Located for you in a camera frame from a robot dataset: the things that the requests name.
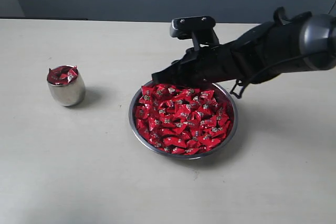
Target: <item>cable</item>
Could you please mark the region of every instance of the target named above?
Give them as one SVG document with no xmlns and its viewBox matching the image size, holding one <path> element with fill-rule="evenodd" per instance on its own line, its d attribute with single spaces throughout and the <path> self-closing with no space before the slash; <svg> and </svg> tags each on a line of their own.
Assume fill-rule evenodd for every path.
<svg viewBox="0 0 336 224">
<path fill-rule="evenodd" d="M 330 7 L 330 10 L 328 11 L 328 14 L 331 14 L 331 11 L 334 9 L 335 5 L 336 5 L 336 0 L 334 1 L 332 6 Z"/>
<path fill-rule="evenodd" d="M 239 94 L 237 94 L 236 92 L 234 92 L 235 88 L 237 85 L 239 84 L 242 84 L 242 83 L 239 83 L 239 80 L 236 81 L 236 84 L 233 86 L 233 88 L 231 89 L 230 91 L 230 94 L 233 94 L 236 98 L 240 99 L 242 98 L 242 95 L 243 95 L 243 92 L 245 91 L 245 89 L 247 88 L 247 86 L 255 79 L 257 78 L 260 74 L 264 73 L 265 71 L 273 68 L 273 67 L 276 67 L 278 65 L 281 65 L 283 63 L 288 63 L 288 62 L 291 62 L 293 60 L 299 60 L 299 59 L 303 59 L 303 58 L 306 58 L 306 57 L 310 57 L 312 56 L 313 54 L 309 54 L 309 55 L 301 55 L 301 56 L 297 56 L 297 57 L 293 57 L 293 58 L 290 58 L 290 59 L 286 59 L 286 60 L 282 60 L 282 61 L 279 61 L 271 66 L 268 66 L 264 69 L 262 69 L 261 71 L 257 72 L 254 76 L 252 76 L 251 78 L 249 78 L 246 82 L 246 83 L 240 90 Z"/>
</svg>

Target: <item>pile of candy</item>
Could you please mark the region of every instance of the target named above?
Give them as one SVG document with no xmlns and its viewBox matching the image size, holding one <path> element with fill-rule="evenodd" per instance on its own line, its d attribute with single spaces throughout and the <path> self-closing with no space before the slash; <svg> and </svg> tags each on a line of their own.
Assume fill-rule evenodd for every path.
<svg viewBox="0 0 336 224">
<path fill-rule="evenodd" d="M 77 66 L 61 66 L 55 69 L 49 68 L 47 81 L 53 85 L 61 86 L 74 81 L 78 76 Z"/>
<path fill-rule="evenodd" d="M 208 152 L 231 131 L 229 106 L 216 101 L 214 90 L 143 86 L 134 115 L 136 128 L 148 143 L 167 153 Z"/>
</svg>

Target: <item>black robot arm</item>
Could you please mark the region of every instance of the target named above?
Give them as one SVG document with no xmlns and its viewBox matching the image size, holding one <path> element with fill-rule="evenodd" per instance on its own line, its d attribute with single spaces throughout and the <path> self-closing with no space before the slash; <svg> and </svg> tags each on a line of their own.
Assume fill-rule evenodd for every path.
<svg viewBox="0 0 336 224">
<path fill-rule="evenodd" d="M 258 25 L 221 45 L 209 16 L 172 21 L 171 36 L 192 39 L 194 47 L 168 68 L 152 74 L 155 83 L 201 87 L 208 82 L 236 80 L 231 94 L 281 73 L 328 70 L 336 66 L 336 18 L 302 13 L 287 18 L 278 8 L 272 22 Z"/>
</svg>

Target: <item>metal bowl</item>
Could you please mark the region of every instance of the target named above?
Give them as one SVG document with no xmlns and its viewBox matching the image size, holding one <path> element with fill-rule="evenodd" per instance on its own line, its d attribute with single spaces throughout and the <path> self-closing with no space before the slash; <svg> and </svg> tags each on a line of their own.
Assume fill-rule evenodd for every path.
<svg viewBox="0 0 336 224">
<path fill-rule="evenodd" d="M 153 85 L 154 85 L 154 83 L 152 81 L 150 81 L 150 82 L 147 82 L 144 86 L 151 87 Z M 232 97 L 230 96 L 230 94 L 218 84 L 212 83 L 212 84 L 209 84 L 206 87 L 202 87 L 202 89 L 203 88 L 215 90 L 214 96 L 215 96 L 217 101 L 219 101 L 219 102 L 228 101 L 229 104 L 230 104 L 230 106 L 228 106 L 228 113 L 229 113 L 229 116 L 230 116 L 231 120 L 233 120 L 233 127 L 232 127 L 230 133 L 228 134 L 228 136 L 217 147 L 213 148 L 211 151 L 204 152 L 204 153 L 199 153 L 199 154 L 194 154 L 194 155 L 180 155 L 180 154 L 171 154 L 171 153 L 161 151 L 161 150 L 155 148 L 154 146 L 152 146 L 151 144 L 149 144 L 146 141 L 146 139 L 144 139 L 139 134 L 139 132 L 137 131 L 136 124 L 135 124 L 134 113 L 135 113 L 136 105 L 138 104 L 138 100 L 142 95 L 141 94 L 141 89 L 139 89 L 137 91 L 137 93 L 134 95 L 134 97 L 131 101 L 131 104 L 130 104 L 130 108 L 129 108 L 129 120 L 130 120 L 131 128 L 132 128 L 133 133 L 137 137 L 137 139 L 144 146 L 146 146 L 148 149 L 150 149 L 150 150 L 152 150 L 152 151 L 154 151 L 158 154 L 161 154 L 163 156 L 174 158 L 174 159 L 197 159 L 197 158 L 201 158 L 201 157 L 210 155 L 210 154 L 218 151 L 219 149 L 223 148 L 232 139 L 232 137 L 234 136 L 234 134 L 237 130 L 238 112 L 237 112 L 236 104 L 235 104 L 234 100 L 232 99 Z"/>
</svg>

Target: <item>table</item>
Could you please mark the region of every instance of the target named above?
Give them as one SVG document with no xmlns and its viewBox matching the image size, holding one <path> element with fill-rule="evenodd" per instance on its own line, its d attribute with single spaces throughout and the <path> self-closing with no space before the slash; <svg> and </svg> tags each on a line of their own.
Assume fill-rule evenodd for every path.
<svg viewBox="0 0 336 224">
<path fill-rule="evenodd" d="M 216 32 L 224 43 L 253 26 Z M 134 137 L 133 95 L 190 46 L 168 23 L 0 20 L 0 223 L 334 223 L 336 70 L 248 87 L 235 137 L 204 159 Z M 74 108 L 48 91 L 59 65 L 87 86 Z"/>
</svg>

